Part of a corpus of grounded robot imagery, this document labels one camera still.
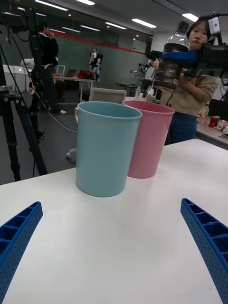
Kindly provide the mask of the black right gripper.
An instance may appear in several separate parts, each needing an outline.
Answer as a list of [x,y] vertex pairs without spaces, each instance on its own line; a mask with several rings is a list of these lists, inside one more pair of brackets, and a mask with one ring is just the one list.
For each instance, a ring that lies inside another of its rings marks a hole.
[[196,74],[228,77],[228,46],[205,46],[196,51],[170,52],[162,55],[163,60],[196,61]]

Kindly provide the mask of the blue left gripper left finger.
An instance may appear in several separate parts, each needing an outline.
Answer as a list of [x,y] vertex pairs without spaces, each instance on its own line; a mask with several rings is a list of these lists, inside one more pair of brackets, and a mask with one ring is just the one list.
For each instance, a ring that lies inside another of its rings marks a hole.
[[42,216],[42,206],[37,201],[0,227],[0,303]]

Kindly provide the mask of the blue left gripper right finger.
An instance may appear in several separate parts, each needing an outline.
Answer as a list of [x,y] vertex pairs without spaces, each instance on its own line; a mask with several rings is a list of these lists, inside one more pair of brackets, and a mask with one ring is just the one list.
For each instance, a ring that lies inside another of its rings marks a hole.
[[228,227],[184,198],[180,212],[222,300],[228,303]]

